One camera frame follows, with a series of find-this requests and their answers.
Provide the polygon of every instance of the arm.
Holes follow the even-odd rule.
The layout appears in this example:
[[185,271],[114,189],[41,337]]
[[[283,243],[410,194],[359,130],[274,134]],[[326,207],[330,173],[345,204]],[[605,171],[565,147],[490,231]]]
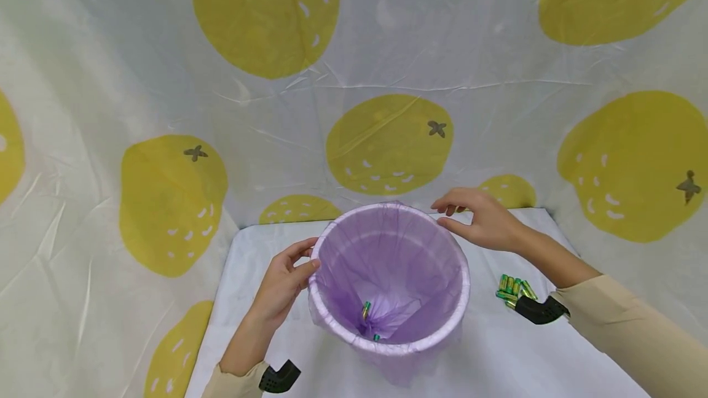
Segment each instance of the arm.
[[432,208],[448,217],[469,208],[471,225],[445,217],[438,222],[471,243],[513,252],[537,267],[559,288],[551,295],[569,310],[570,324],[650,396],[693,398],[704,393],[705,347],[551,237],[523,225],[493,197],[456,188]]
[[256,299],[211,374],[202,398],[261,398],[258,385],[269,367],[264,358],[270,341],[299,293],[307,287],[309,276],[320,267],[318,260],[298,267],[294,264],[311,255],[316,241],[299,241],[270,262]]

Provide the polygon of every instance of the left hand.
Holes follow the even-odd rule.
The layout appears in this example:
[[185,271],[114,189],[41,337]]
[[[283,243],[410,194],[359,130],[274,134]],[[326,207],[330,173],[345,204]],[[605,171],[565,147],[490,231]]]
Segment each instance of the left hand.
[[298,241],[270,261],[248,311],[248,315],[264,326],[264,330],[275,332],[283,324],[295,299],[307,288],[307,279],[320,267],[320,260],[317,259],[295,266],[299,259],[312,254],[312,246],[316,242],[316,237]]

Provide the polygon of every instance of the black device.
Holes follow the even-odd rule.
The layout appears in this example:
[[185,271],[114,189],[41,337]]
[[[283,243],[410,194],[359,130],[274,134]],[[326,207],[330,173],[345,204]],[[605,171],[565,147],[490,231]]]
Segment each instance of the black device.
[[261,377],[258,389],[268,393],[288,392],[299,376],[300,370],[290,360],[285,361],[277,372],[269,366]]
[[533,324],[548,324],[563,315],[570,315],[568,309],[554,297],[548,297],[546,302],[541,303],[522,295],[517,300],[514,310]]

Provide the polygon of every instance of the sleeve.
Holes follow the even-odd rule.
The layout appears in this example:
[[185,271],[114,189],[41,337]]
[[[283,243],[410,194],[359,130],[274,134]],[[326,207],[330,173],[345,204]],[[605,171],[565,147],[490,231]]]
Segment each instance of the sleeve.
[[206,384],[202,398],[261,398],[262,391],[258,388],[262,376],[269,367],[265,362],[253,366],[243,377],[223,373],[217,365]]
[[578,333],[652,398],[705,393],[708,349],[609,276],[559,289],[551,296],[568,309]]

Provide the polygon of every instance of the plastic bag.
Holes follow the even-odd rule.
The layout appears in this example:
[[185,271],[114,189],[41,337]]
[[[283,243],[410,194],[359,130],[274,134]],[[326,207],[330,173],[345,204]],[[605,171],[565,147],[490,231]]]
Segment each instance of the plastic bag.
[[331,222],[312,257],[322,263],[310,279],[314,322],[391,384],[409,386],[460,337],[470,269],[455,238],[425,213],[401,203],[362,206]]

